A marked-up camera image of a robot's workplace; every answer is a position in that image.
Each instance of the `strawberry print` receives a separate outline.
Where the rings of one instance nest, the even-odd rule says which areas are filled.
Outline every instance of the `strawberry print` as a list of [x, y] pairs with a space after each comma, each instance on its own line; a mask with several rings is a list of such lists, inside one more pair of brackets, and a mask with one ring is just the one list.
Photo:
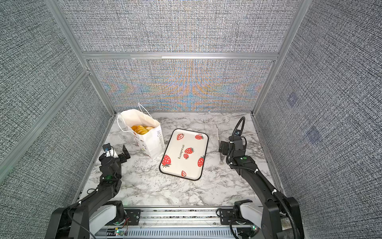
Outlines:
[[185, 136], [185, 134], [180, 133], [180, 134], [178, 134], [178, 136], [176, 137], [176, 140], [183, 139], [184, 136]]
[[198, 135], [195, 136], [195, 139], [202, 140], [202, 139], [204, 139], [204, 137], [203, 137], [203, 135], [198, 134]]
[[185, 153], [187, 153], [187, 154], [191, 154], [191, 153], [193, 153], [194, 152], [194, 149], [193, 148], [187, 148], [186, 150], [185, 150]]
[[203, 164], [204, 164], [204, 156], [201, 156], [200, 159], [197, 161], [197, 165], [201, 167], [203, 166]]
[[162, 160], [163, 167], [169, 167], [171, 165], [171, 159], [168, 155], [165, 155]]

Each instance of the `metal rail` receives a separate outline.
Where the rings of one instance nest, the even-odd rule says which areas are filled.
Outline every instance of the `metal rail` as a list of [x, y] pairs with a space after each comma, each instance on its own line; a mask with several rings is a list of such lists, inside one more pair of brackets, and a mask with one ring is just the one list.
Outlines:
[[143, 211], [141, 217], [216, 216], [215, 211]]
[[280, 190], [282, 193], [284, 193], [285, 191], [284, 191], [283, 184], [281, 183], [281, 179], [277, 172], [275, 162], [273, 161], [272, 155], [270, 154], [270, 151], [267, 146], [267, 142], [265, 141], [264, 135], [262, 134], [261, 128], [259, 127], [259, 123], [257, 122], [257, 119], [253, 114], [251, 114], [251, 118], [252, 118], [253, 125], [255, 126], [257, 136], [259, 137], [259, 140], [263, 149], [264, 157], [265, 157], [265, 160], [267, 161], [270, 174], [272, 176], [273, 182], [275, 183], [275, 187], [278, 190]]
[[74, 53], [76, 54], [79, 62], [81, 63], [83, 68], [87, 68], [90, 70], [90, 81], [93, 84], [95, 91], [97, 92], [98, 96], [100, 97], [101, 101], [105, 105], [106, 109], [108, 110], [109, 114], [111, 116], [115, 115], [115, 109], [113, 107], [112, 102], [110, 101], [109, 97], [107, 96], [107, 93], [105, 89], [103, 88], [101, 82], [96, 76], [96, 73], [92, 69], [91, 65], [85, 60], [84, 56], [82, 55], [82, 48], [72, 31], [59, 3], [57, 0], [45, 0], [45, 3], [49, 7], [54, 19], [56, 19], [56, 22], [58, 23], [60, 29], [64, 33], [66, 39], [68, 40], [70, 46], [72, 47]]
[[265, 97], [267, 96], [267, 93], [269, 91], [270, 86], [272, 85], [278, 70], [280, 69], [281, 64], [283, 63], [283, 60], [289, 50], [290, 45], [292, 44], [293, 39], [295, 38], [295, 35], [297, 33], [298, 28], [300, 27], [301, 22], [303, 21], [303, 18], [305, 16], [306, 11], [308, 10], [308, 7], [312, 0], [301, 0], [300, 4], [298, 5], [298, 8], [296, 10], [296, 13], [293, 17], [293, 20], [289, 26], [289, 29], [285, 35], [284, 41], [280, 47], [279, 51], [279, 58], [277, 61], [275, 61], [270, 68], [270, 72], [268, 74], [267, 79], [265, 80], [263, 87], [261, 88], [259, 95], [257, 96], [255, 105], [253, 107], [253, 114], [256, 115], [261, 107], [261, 104], [264, 102]]
[[224, 60], [277, 60], [276, 52], [83, 52], [85, 59], [224, 59]]
[[216, 211], [219, 208], [232, 209], [232, 206], [125, 206], [125, 209], [140, 209], [142, 211], [156, 210], [209, 210]]

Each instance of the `marble table surface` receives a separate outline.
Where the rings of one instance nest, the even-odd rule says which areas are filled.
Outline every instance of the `marble table surface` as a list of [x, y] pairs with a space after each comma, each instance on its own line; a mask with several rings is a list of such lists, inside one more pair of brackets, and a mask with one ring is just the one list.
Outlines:
[[[235, 170], [230, 169], [225, 162], [219, 164], [216, 125], [219, 139], [227, 141], [242, 116], [246, 117], [242, 135], [248, 141], [246, 154], [256, 161], [259, 169], [273, 183], [249, 113], [167, 112], [151, 115], [161, 123], [166, 146], [173, 130], [177, 128], [209, 136], [202, 177], [198, 181], [191, 181], [162, 174], [159, 164], [163, 153], [154, 159], [143, 155], [129, 133], [119, 129], [116, 118], [105, 143], [110, 143], [117, 153], [122, 152], [125, 144], [131, 158], [122, 164], [121, 189], [112, 200], [121, 200], [125, 206], [232, 206], [235, 201], [244, 199], [259, 202], [249, 184]], [[101, 176], [99, 166], [100, 161], [97, 160], [80, 198], [87, 195], [88, 189], [97, 187]]]

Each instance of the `strawberry tray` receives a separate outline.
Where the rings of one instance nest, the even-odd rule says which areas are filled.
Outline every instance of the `strawberry tray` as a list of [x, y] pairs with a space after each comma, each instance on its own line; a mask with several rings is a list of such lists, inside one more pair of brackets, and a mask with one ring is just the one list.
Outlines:
[[202, 176], [208, 136], [189, 130], [176, 129], [159, 165], [159, 171], [189, 180]]

